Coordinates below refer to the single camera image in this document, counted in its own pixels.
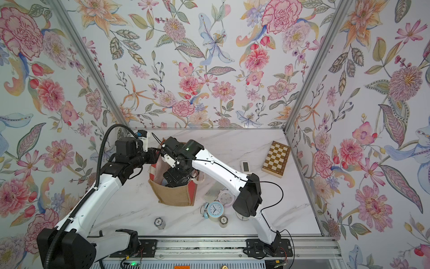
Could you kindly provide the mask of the burlap canvas bag red trim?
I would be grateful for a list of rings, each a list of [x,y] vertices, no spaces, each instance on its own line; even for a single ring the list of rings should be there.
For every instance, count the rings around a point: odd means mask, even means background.
[[[199,174],[196,179],[189,181],[186,186],[172,188],[167,186],[167,181],[163,177],[164,172],[169,168],[170,166],[162,160],[161,153],[157,163],[152,164],[149,169],[150,179],[148,182],[159,203],[176,207],[193,206],[197,186],[204,181],[204,174],[197,170]]]

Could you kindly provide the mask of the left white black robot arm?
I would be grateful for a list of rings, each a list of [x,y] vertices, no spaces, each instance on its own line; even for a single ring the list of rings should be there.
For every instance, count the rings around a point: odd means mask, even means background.
[[[135,169],[157,162],[159,149],[148,146],[151,135],[138,135],[117,140],[116,153],[100,168],[84,197],[55,227],[39,233],[37,245],[45,269],[89,269],[116,252],[132,256],[140,251],[134,230],[123,228],[111,235],[90,237],[97,217],[125,182],[135,177]]]

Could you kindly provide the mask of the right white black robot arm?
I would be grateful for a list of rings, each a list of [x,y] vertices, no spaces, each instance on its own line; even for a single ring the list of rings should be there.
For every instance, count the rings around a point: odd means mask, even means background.
[[[233,209],[251,221],[262,251],[274,257],[281,249],[281,233],[273,230],[262,214],[262,181],[256,174],[244,174],[235,170],[195,140],[181,143],[169,137],[161,144],[161,157],[170,166],[163,174],[168,186],[186,185],[197,171],[212,177],[236,197]]]

